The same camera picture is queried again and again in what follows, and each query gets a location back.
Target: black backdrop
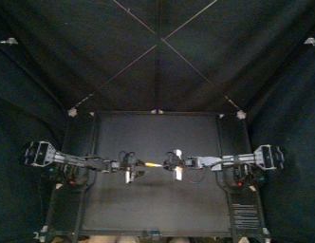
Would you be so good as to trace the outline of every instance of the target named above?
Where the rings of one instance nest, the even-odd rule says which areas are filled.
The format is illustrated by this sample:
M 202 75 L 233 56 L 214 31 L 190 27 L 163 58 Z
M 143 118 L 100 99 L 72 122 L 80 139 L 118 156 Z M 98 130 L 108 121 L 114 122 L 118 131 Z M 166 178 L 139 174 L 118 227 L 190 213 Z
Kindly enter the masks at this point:
M 210 4 L 119 3 L 159 37 Z M 0 1 L 0 40 L 12 36 L 19 46 L 0 46 L 0 237 L 41 224 L 37 173 L 16 165 L 19 148 L 60 147 L 60 103 L 68 109 L 103 84 L 79 109 L 226 113 L 226 94 L 250 111 L 253 146 L 286 153 L 263 188 L 267 226 L 286 242 L 315 242 L 315 47 L 302 45 L 315 1 L 217 1 L 167 39 L 207 81 L 114 1 Z

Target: diagonal cable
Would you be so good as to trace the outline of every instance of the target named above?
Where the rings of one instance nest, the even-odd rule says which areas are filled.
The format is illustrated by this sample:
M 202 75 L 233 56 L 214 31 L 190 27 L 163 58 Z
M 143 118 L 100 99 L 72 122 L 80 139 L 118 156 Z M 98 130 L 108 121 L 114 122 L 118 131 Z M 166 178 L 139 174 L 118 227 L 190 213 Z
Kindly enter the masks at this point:
M 124 12 L 128 13 L 128 15 L 140 23 L 140 25 L 155 34 L 155 32 L 150 29 L 150 27 L 134 16 L 134 14 L 131 13 L 131 11 L 128 9 L 126 9 L 116 0 L 112 0 L 112 2 L 120 7 L 120 9 Z
M 215 4 L 217 0 L 214 0 L 211 3 L 209 3 L 201 11 L 198 11 L 184 22 L 182 25 L 178 26 L 178 28 L 163 38 L 163 40 L 167 40 L 180 29 L 183 26 L 186 26 L 188 24 L 188 22 L 191 22 L 192 19 L 195 19 L 214 4 Z
M 196 69 L 196 67 L 184 59 L 184 57 L 180 55 L 180 53 L 172 48 L 172 46 L 164 41 L 164 39 L 160 39 L 162 43 L 166 44 L 171 50 L 176 53 L 176 55 L 182 58 L 182 60 L 190 65 L 190 67 L 195 70 L 195 72 L 199 74 L 199 76 L 211 84 L 211 80 L 202 74 L 202 72 Z M 222 96 L 225 97 L 225 99 L 227 100 L 227 102 L 238 109 L 238 110 L 242 110 L 239 108 L 239 106 L 234 103 L 234 101 L 229 98 L 229 96 L 219 91 L 219 93 L 222 94 Z
M 123 67 L 123 69 L 106 81 L 102 83 L 102 85 L 73 105 L 72 108 L 76 108 L 80 106 L 80 104 L 88 100 L 91 96 L 103 88 L 104 85 L 107 85 L 147 54 L 148 52 L 156 47 L 156 45 L 151 46 L 134 60 L 132 62 Z

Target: wire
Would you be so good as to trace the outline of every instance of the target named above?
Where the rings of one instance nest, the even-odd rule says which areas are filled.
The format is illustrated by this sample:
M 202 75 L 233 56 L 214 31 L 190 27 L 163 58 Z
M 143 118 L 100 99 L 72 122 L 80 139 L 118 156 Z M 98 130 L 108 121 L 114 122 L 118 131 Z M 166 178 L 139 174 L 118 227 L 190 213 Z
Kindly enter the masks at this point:
M 186 173 L 186 170 L 183 170 L 183 175 L 184 175 L 186 180 L 187 180 L 191 184 L 198 184 L 198 183 L 201 183 L 201 182 L 203 181 L 203 178 L 205 178 L 205 175 L 206 175 L 206 169 L 203 169 L 203 175 L 202 175 L 202 177 L 201 177 L 196 181 L 194 181 L 194 180 L 191 180 L 191 179 L 188 178 L 188 175 L 187 175 L 187 173 Z
M 126 154 L 127 155 L 127 152 L 126 151 L 120 151 L 119 154 L 118 154 L 118 161 L 120 161 L 120 155 L 122 154 Z

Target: cable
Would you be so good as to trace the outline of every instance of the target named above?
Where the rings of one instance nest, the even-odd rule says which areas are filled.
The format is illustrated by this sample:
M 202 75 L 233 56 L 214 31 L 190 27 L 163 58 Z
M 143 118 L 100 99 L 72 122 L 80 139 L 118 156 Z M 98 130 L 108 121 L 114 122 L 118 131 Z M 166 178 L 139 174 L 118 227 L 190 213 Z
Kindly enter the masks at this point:
M 122 154 L 126 154 L 127 155 L 127 152 L 126 151 L 120 151 L 119 154 L 118 154 L 118 161 L 120 161 L 120 155 Z
M 203 178 L 205 178 L 205 175 L 206 175 L 206 169 L 203 168 L 203 175 L 202 177 L 196 180 L 196 181 L 192 181 L 190 178 L 188 178 L 188 175 L 186 173 L 186 170 L 183 170 L 183 175 L 184 175 L 184 178 L 186 180 L 191 183 L 191 184 L 198 184 L 202 182 Z

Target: black curtain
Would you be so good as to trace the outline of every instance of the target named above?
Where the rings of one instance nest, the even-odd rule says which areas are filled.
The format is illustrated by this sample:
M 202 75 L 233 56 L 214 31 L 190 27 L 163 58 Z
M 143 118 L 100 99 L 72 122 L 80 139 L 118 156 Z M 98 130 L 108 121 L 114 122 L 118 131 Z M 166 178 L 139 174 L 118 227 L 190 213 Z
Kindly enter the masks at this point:
M 250 136 L 278 145 L 283 170 L 269 173 L 262 203 L 278 242 L 315 242 L 315 47 L 301 45 L 269 80 L 250 113 Z
M 20 157 L 31 140 L 61 145 L 65 116 L 44 79 L 21 46 L 0 46 L 0 242 L 31 242 L 43 225 L 49 184 Z

